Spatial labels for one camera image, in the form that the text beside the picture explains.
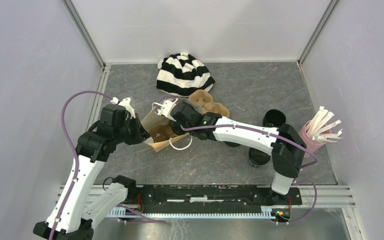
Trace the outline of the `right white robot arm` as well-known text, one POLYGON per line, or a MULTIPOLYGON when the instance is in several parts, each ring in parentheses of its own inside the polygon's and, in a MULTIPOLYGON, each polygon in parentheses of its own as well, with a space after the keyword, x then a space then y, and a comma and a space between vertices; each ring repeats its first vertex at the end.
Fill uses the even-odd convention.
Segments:
POLYGON ((169 117, 174 130, 188 132, 200 140, 231 142, 264 152, 273 162, 275 175, 269 189, 269 199, 282 204, 299 175, 306 144, 289 124, 262 127, 234 121, 218 113, 200 113, 188 103, 174 106, 169 117))

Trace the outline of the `brown cardboard cup carrier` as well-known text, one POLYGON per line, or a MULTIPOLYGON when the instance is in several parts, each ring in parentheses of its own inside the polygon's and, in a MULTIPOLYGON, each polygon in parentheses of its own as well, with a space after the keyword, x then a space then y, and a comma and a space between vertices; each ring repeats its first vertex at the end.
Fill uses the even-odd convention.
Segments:
POLYGON ((148 130, 150 136, 155 143, 168 141, 170 138, 175 138, 177 135, 173 132, 171 124, 159 124, 148 130))

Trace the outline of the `brown paper bag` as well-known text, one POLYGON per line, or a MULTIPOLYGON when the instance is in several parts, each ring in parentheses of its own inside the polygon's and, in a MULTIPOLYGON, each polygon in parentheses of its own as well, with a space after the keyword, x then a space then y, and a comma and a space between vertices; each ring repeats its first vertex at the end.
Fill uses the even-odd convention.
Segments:
POLYGON ((160 100, 152 103, 151 111, 141 120, 143 128, 150 134, 150 137, 144 143, 156 153, 189 135, 188 133, 183 135, 175 134, 171 128, 172 119, 170 117, 166 118, 166 115, 170 114, 169 111, 180 103, 188 103, 199 113, 204 113, 201 106, 187 98, 163 95, 160 100))

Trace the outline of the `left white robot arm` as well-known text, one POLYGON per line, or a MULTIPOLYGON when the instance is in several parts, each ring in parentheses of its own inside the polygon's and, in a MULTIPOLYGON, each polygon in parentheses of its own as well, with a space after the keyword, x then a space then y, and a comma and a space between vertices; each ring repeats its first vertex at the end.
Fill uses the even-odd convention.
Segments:
POLYGON ((100 119, 82 134, 63 192, 50 216, 35 224, 33 233, 48 240, 90 240, 101 221, 119 203, 137 198, 136 181, 117 176, 109 188, 86 206, 95 179, 117 145, 136 145, 149 138, 129 98, 108 104, 100 119))

